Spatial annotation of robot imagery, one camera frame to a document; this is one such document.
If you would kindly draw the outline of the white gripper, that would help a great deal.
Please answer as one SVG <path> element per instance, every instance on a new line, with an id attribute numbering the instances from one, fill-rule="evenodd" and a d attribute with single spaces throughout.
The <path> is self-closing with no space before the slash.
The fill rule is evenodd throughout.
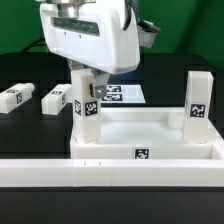
<path id="1" fill-rule="evenodd" d="M 40 17 L 49 50 L 67 58 L 71 71 L 95 68 L 94 98 L 106 96 L 110 74 L 133 71 L 140 62 L 136 18 L 126 1 L 44 1 Z"/>

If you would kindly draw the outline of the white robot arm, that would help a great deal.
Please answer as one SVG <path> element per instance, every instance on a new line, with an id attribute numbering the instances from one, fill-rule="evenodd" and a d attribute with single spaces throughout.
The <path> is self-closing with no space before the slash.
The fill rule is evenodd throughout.
<path id="1" fill-rule="evenodd" d="M 111 75 L 140 61 L 137 22 L 127 0 L 37 0 L 49 50 L 90 67 L 92 95 L 106 95 Z"/>

